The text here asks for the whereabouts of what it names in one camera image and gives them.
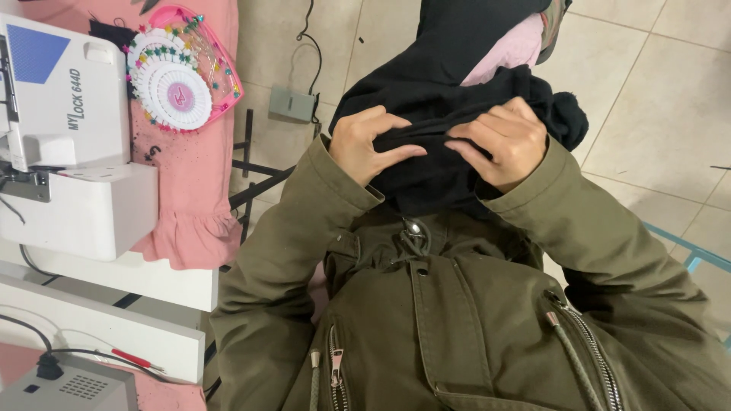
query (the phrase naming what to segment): drawstring cord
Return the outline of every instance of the drawstring cord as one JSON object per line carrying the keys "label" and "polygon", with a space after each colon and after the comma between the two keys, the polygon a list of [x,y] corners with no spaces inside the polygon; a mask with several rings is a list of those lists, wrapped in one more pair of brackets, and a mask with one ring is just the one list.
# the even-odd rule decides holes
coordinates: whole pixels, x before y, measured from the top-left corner
{"label": "drawstring cord", "polygon": [[589,375],[586,374],[584,365],[581,364],[579,355],[576,353],[574,346],[571,344],[569,337],[566,335],[566,331],[564,331],[564,328],[561,327],[561,323],[558,321],[558,316],[555,312],[547,312],[546,317],[553,327],[553,330],[556,332],[558,340],[561,342],[561,345],[564,346],[564,350],[566,350],[566,353],[569,356],[569,362],[579,379],[581,389],[589,397],[591,411],[605,411],[604,405],[602,405],[602,402],[599,400],[599,396],[596,394],[594,387],[591,385],[591,380],[589,379]]}
{"label": "drawstring cord", "polygon": [[310,352],[310,360],[312,360],[312,385],[310,387],[310,411],[317,411],[317,402],[319,401],[319,351],[312,350]]}
{"label": "drawstring cord", "polygon": [[391,264],[400,263],[402,261],[413,260],[417,257],[426,257],[431,249],[431,231],[419,219],[404,218],[404,230],[398,234],[398,237],[409,248],[411,254],[392,259]]}

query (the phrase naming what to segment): person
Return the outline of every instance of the person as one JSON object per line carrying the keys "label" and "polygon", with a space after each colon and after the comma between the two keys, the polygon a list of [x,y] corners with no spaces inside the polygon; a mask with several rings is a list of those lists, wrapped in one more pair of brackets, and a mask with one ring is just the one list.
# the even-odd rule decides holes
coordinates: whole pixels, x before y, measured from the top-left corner
{"label": "person", "polygon": [[[445,143],[480,174],[488,221],[373,210],[368,182],[425,152],[372,140],[408,125],[341,118],[240,248],[211,316],[224,411],[729,409],[705,294],[522,99]],[[332,299],[312,324],[323,259]]]}

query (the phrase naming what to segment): pink fabric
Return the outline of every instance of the pink fabric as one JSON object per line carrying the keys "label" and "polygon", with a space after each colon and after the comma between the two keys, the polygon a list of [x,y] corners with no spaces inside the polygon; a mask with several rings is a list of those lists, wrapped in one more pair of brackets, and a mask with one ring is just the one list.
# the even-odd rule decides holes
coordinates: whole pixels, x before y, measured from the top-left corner
{"label": "pink fabric", "polygon": [[[41,350],[0,343],[0,391],[35,367]],[[147,374],[123,366],[105,364],[135,375],[137,406],[141,411],[205,411],[203,388],[199,385],[166,384]]]}
{"label": "pink fabric", "polygon": [[[238,40],[236,0],[161,0],[158,5],[179,4],[202,14],[232,59]],[[113,24],[123,18],[126,26],[146,23],[148,12],[139,16],[141,3],[129,0],[55,0],[22,3],[26,18],[64,29],[86,33],[89,13]],[[218,268],[234,259],[241,226],[231,216],[228,186],[233,155],[233,116],[228,110],[199,132],[163,132],[145,120],[139,103],[132,102],[132,161],[158,167],[160,214],[157,226],[132,251],[142,252],[145,261],[170,259],[175,270]],[[143,158],[151,146],[162,151]]]}
{"label": "pink fabric", "polygon": [[498,67],[512,69],[521,64],[533,67],[541,52],[542,34],[543,20],[540,14],[530,15],[495,43],[461,85],[474,86],[487,83],[493,78]]}

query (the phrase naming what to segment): white serger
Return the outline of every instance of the white serger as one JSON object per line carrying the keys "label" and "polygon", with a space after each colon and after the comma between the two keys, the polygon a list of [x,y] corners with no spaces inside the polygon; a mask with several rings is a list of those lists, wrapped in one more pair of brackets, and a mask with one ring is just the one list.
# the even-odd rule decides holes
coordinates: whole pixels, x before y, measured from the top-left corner
{"label": "white serger", "polygon": [[125,73],[111,42],[0,14],[0,237],[112,261],[153,230]]}

